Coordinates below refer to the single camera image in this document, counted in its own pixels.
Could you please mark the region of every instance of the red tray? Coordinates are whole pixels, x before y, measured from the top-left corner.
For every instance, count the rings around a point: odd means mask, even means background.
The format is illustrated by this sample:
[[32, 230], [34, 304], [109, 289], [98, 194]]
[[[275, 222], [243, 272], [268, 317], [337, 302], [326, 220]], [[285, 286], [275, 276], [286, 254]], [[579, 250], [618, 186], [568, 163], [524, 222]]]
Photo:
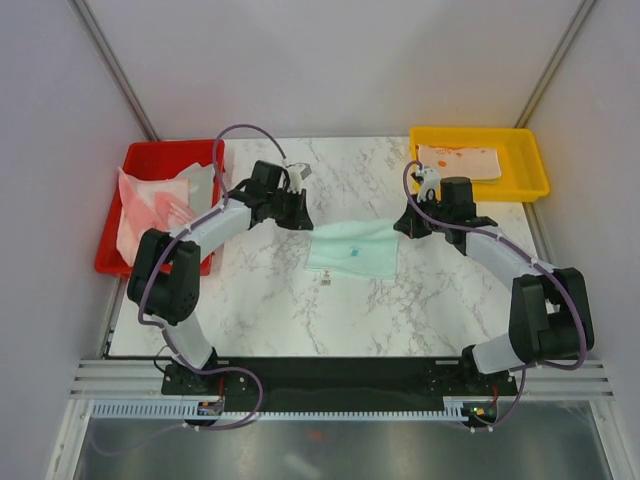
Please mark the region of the red tray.
[[[188, 140], [179, 142], [141, 142], [129, 147], [122, 170], [140, 180], [167, 180], [174, 178], [189, 165], [198, 162], [203, 167], [212, 161], [213, 140]], [[224, 142], [220, 141], [216, 158], [220, 171], [224, 167]], [[215, 178], [213, 199], [215, 205], [220, 199], [220, 182]], [[120, 223], [122, 202], [117, 188], [113, 194], [107, 222], [102, 232], [102, 239], [96, 255], [95, 269], [99, 273], [108, 273], [118, 277], [129, 278], [131, 267], [128, 266], [116, 249], [116, 236]], [[211, 259], [207, 257], [200, 266], [200, 275], [211, 273]]]

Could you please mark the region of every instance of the metal frame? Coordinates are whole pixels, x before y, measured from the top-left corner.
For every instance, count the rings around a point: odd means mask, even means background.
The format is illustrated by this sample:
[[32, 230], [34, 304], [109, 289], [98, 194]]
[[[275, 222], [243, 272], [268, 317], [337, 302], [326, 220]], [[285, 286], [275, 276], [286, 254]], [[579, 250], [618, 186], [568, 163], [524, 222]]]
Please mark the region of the metal frame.
[[[93, 12], [86, 0], [68, 0], [78, 15], [94, 47], [100, 54], [109, 73], [114, 79], [123, 97], [127, 101], [132, 115], [140, 125], [148, 140], [159, 140], [159, 136], [147, 117], [135, 91], [130, 85], [117, 57], [111, 49]], [[535, 88], [526, 102], [516, 128], [528, 125], [540, 100], [553, 81], [578, 34], [586, 24], [598, 0], [582, 0], [569, 25], [563, 33], [556, 49], [545, 66]], [[532, 204], [525, 204], [525, 214], [532, 232], [534, 243], [541, 259], [550, 261], [551, 252], [548, 242]], [[99, 348], [99, 356], [105, 356], [115, 328], [115, 322], [124, 295], [124, 282], [119, 281], [110, 297], [109, 308], [105, 315], [105, 334]], [[516, 374], [514, 381], [519, 381]], [[111, 405], [129, 403], [140, 406], [151, 402], [154, 405], [176, 405], [184, 402], [181, 397], [163, 396], [160, 393], [162, 375], [150, 360], [84, 360], [80, 363], [73, 383], [70, 400], [65, 412], [63, 424], [52, 455], [46, 478], [73, 478], [80, 458], [80, 449], [84, 441], [88, 420], [98, 404], [111, 401]], [[457, 405], [462, 401], [486, 400], [486, 398], [445, 397], [445, 401]], [[635, 470], [626, 445], [626, 439], [620, 429], [615, 398], [606, 376], [604, 365], [597, 360], [589, 360], [584, 367], [575, 372], [564, 372], [549, 368], [528, 371], [522, 401], [562, 402], [567, 400], [589, 401], [596, 421], [597, 433], [612, 474], [615, 479], [640, 478]], [[114, 408], [113, 412], [122, 414]]]
[[[182, 398], [180, 400], [95, 400], [91, 409], [91, 418], [98, 419], [143, 419], [203, 421], [214, 418], [222, 420], [240, 420], [250, 412], [215, 412], [203, 414], [200, 403], [207, 401], [212, 407], [219, 402], [218, 397]], [[463, 422], [469, 418], [462, 414], [463, 402], [447, 400], [443, 409], [417, 412], [260, 412], [255, 415], [260, 420], [302, 420], [302, 421], [431, 421]]]

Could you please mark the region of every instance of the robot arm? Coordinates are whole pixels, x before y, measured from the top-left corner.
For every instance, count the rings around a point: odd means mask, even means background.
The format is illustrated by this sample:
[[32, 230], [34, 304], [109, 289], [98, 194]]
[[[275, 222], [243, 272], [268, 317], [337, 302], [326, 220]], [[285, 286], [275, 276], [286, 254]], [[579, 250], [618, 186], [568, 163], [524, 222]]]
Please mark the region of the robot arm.
[[[422, 212], [442, 225], [424, 220], [412, 205], [407, 205], [394, 228], [410, 238], [444, 233], [447, 242], [483, 265], [511, 291], [508, 332], [463, 350], [462, 363], [469, 373], [491, 374], [578, 353], [579, 335], [562, 296], [545, 275], [499, 241], [507, 237], [496, 222], [476, 215], [470, 180], [447, 178], [440, 181], [438, 173], [430, 168], [419, 170], [413, 177], [420, 184], [420, 191], [412, 196], [413, 199]], [[438, 186], [440, 200], [435, 194]], [[460, 231], [445, 225], [474, 230]], [[567, 290], [579, 313], [587, 350], [590, 350], [594, 335], [582, 274], [574, 268], [558, 269], [542, 261], [536, 263]]]
[[[181, 238], [167, 257], [170, 272], [160, 272], [151, 288], [144, 313], [164, 330], [177, 361], [202, 369], [215, 350], [207, 341], [195, 314], [200, 293], [200, 263], [225, 241], [273, 218], [289, 230], [312, 230], [302, 181], [311, 174], [307, 164], [287, 168], [256, 162], [251, 178], [229, 192], [224, 210]], [[142, 236], [127, 295], [140, 305], [160, 255], [184, 228], [169, 233], [148, 230]]]

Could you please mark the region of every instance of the white wall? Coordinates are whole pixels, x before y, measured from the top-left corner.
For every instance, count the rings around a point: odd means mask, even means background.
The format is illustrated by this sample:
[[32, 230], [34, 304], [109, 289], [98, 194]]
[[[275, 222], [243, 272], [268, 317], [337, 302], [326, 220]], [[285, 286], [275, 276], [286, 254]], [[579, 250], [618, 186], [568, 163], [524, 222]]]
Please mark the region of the white wall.
[[87, 2], [163, 138], [510, 126], [580, 3]]
[[595, 351], [640, 458], [640, 3], [600, 2], [535, 114], [552, 254], [585, 274]]
[[43, 478], [113, 279], [93, 258], [135, 122], [65, 0], [0, 2], [0, 477]]

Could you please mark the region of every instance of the white marble surface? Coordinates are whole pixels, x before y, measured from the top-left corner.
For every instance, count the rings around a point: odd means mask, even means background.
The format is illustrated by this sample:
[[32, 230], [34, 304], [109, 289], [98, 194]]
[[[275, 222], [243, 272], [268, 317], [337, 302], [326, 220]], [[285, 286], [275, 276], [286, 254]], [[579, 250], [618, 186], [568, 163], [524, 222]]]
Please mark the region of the white marble surface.
[[[402, 169], [408, 140], [398, 138], [286, 139], [289, 162], [308, 162], [309, 214], [315, 225], [344, 220], [397, 219], [404, 212]], [[253, 163], [280, 162], [266, 140], [227, 143], [230, 185]], [[520, 204], [482, 203], [507, 235], [531, 252]], [[220, 355], [457, 355], [504, 333], [510, 295], [483, 267], [461, 256], [442, 235], [400, 237], [394, 281], [359, 279], [304, 269], [307, 233], [256, 226], [218, 252], [202, 279], [197, 314]], [[110, 354], [155, 355], [160, 332], [136, 320], [124, 300]]]

